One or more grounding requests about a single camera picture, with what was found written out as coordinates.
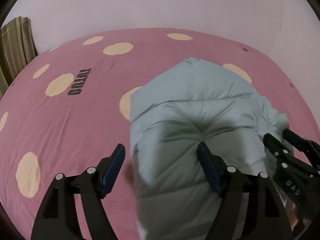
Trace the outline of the pink polka dot bedsheet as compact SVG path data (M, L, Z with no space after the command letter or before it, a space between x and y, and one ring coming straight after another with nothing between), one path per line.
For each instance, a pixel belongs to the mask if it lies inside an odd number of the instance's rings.
M298 90L265 54L215 35L151 28L106 31L37 56L1 99L1 204L25 238L52 179L81 174L126 148L119 177L102 204L120 239L138 232L130 152L131 95L194 57L249 82L287 116L288 128L319 140Z

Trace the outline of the light blue puffer jacket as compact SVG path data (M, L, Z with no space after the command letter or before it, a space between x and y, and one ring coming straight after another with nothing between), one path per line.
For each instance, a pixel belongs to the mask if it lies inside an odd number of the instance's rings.
M273 176L263 145L289 126L286 114L238 74L188 58L131 95L130 152L141 239L204 239L221 198L205 178L196 150L242 173Z

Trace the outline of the striped green brown cushion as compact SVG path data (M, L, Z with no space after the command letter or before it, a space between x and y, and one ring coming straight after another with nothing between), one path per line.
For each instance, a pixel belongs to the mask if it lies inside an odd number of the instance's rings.
M1 27L1 96L37 55L30 18L19 16Z

